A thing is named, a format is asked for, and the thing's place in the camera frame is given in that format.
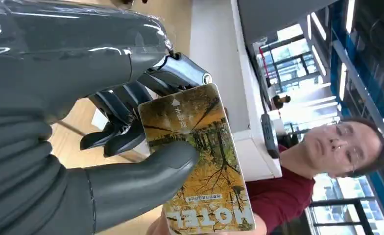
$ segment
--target wall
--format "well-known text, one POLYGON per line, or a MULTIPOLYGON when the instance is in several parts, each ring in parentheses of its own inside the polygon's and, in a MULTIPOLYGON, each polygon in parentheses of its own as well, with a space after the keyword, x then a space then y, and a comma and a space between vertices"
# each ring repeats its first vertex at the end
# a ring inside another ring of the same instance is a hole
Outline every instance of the wall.
POLYGON ((260 40, 336 0, 238 0, 247 43, 260 40))
POLYGON ((190 58, 212 75, 228 108, 231 131, 246 130, 248 110, 230 1, 193 1, 190 58))

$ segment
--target tree illustration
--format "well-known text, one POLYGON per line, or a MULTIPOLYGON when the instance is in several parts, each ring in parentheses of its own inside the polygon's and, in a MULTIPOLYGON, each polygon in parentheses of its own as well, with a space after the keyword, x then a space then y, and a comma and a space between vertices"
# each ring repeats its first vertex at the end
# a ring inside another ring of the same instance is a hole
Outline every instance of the tree illustration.
POLYGON ((238 223, 231 219, 236 212, 249 208, 249 200, 224 108, 214 87, 187 90, 147 105, 147 110, 159 109, 156 113, 139 109, 152 151, 185 140, 200 155, 188 180, 164 204, 170 229, 175 234, 251 230, 252 221, 238 223), (186 128, 179 123, 181 120, 187 123, 186 128), (199 226, 192 226, 191 216, 183 212, 193 212, 199 226))

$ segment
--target white desk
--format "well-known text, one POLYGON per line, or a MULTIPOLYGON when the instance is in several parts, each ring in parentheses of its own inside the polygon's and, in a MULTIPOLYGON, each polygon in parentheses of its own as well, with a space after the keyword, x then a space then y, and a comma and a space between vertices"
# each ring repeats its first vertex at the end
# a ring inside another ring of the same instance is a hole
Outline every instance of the white desk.
POLYGON ((234 142, 246 181, 281 177, 280 162, 272 159, 264 144, 261 115, 264 113, 260 88, 245 50, 244 37, 237 0, 231 0, 238 56, 244 84, 244 93, 250 121, 250 129, 234 133, 234 142))

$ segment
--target black device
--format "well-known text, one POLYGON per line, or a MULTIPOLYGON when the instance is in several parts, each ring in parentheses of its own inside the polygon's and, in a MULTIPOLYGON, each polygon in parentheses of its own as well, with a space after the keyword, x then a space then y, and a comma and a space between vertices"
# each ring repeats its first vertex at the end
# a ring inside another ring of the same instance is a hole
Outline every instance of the black device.
POLYGON ((261 115, 261 126, 263 127, 264 144, 269 155, 277 159, 280 157, 279 146, 277 142, 276 130, 274 123, 267 113, 261 115))

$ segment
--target eyeglasses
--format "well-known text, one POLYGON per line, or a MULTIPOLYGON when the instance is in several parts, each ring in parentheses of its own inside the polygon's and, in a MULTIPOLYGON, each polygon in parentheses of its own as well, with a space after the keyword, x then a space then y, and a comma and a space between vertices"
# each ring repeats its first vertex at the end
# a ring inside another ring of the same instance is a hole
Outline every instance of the eyeglasses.
MULTIPOLYGON (((343 144, 340 144, 338 147, 334 148, 334 146, 332 147, 332 149, 334 151, 338 150, 338 149, 341 149, 342 146, 344 145, 347 145, 348 142, 345 141, 343 144)), ((359 156, 359 153, 358 153, 358 150, 356 147, 349 147, 346 149, 345 151, 345 155, 346 155, 346 158, 347 160, 349 161, 349 163, 353 166, 353 170, 352 172, 355 172, 355 170, 357 169, 357 166, 359 164, 359 161, 360 161, 360 156, 359 156)))

